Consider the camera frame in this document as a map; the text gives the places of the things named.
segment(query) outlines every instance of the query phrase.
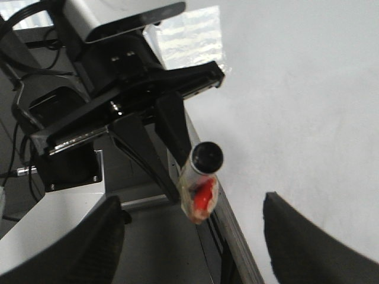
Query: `wire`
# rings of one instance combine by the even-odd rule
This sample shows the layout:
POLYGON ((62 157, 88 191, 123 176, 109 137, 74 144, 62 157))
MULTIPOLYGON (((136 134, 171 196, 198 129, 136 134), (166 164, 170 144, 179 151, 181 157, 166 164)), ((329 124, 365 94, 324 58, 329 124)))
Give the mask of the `wire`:
POLYGON ((12 142, 12 156, 11 156, 11 161, 9 162, 9 167, 8 167, 8 171, 7 171, 7 175, 4 177, 4 180, 1 184, 1 186, 4 188, 5 185, 7 184, 7 181, 9 179, 9 176, 11 175, 11 172, 12 172, 12 167, 13 167, 13 164, 14 164, 14 157, 15 157, 15 154, 16 154, 16 140, 17 140, 17 131, 18 131, 18 122, 16 123, 15 127, 14 127, 14 130, 13 130, 13 142, 12 142))
POLYGON ((31 165, 33 164, 33 158, 35 154, 34 147, 31 140, 29 140, 29 150, 30 150, 29 177, 28 177, 29 191, 33 199, 38 203, 39 199, 36 197, 36 194, 33 191, 33 185, 32 185, 32 179, 31 179, 31 165))
MULTIPOLYGON (((33 3, 29 6, 26 6, 25 8, 19 10, 18 12, 14 13, 8 20, 3 22, 3 24, 0 26, 0 41, 4 38, 4 36, 12 30, 12 27, 16 24, 18 24, 23 19, 28 18, 31 15, 34 15, 38 12, 47 10, 49 8, 49 4, 47 1, 40 1, 37 3, 33 3)), ((27 75, 73 75, 72 72, 64 72, 64 71, 58 71, 58 70, 50 70, 50 69, 43 69, 43 68, 35 68, 29 65, 26 65, 24 63, 21 63, 6 53, 4 53, 2 50, 0 50, 0 56, 6 61, 9 65, 22 70, 27 73, 27 75)))
MULTIPOLYGON (((5 185, 7 184, 7 181, 9 179, 9 176, 11 174, 11 171, 12 171, 12 167, 13 167, 13 164, 14 164, 14 157, 15 157, 15 154, 16 154, 16 139, 17 139, 17 131, 18 131, 18 122, 16 123, 15 127, 14 127, 14 130, 13 130, 13 141, 12 141, 12 156, 11 156, 11 161, 9 162, 9 167, 8 167, 8 171, 7 171, 7 174, 2 182, 2 187, 5 187, 5 185)), ((18 222, 20 219, 18 218, 13 218, 13 217, 10 217, 10 216, 6 216, 6 215, 3 215, 2 216, 3 219, 5 220, 8 220, 8 221, 13 221, 13 222, 18 222)))
POLYGON ((63 44, 60 40, 55 40, 54 42, 48 44, 47 43, 47 37, 49 36, 49 34, 54 31, 55 28, 52 27, 52 28, 49 28, 45 34, 43 35, 43 43, 45 45, 45 48, 49 49, 49 50, 56 50, 56 55, 55 55, 55 58, 53 60, 53 62, 48 66, 46 67, 45 69, 51 69, 55 66, 55 64, 58 62, 59 60, 59 56, 60 56, 60 49, 63 47, 63 44))
POLYGON ((26 145, 28 143, 28 140, 29 140, 29 137, 24 135, 20 144, 20 161, 24 166, 28 165, 27 162, 25 161, 25 152, 26 152, 26 145))
POLYGON ((0 173, 0 179, 5 179, 8 176, 8 178, 17 178, 17 171, 12 170, 10 173, 0 173))

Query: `white camera housing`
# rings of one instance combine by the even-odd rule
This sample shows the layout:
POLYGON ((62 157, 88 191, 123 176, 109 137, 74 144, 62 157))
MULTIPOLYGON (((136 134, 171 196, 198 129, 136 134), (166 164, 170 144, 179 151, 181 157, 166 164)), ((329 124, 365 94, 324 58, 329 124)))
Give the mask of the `white camera housing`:
POLYGON ((178 0, 66 0, 63 13, 85 43, 93 43, 176 16, 178 0))

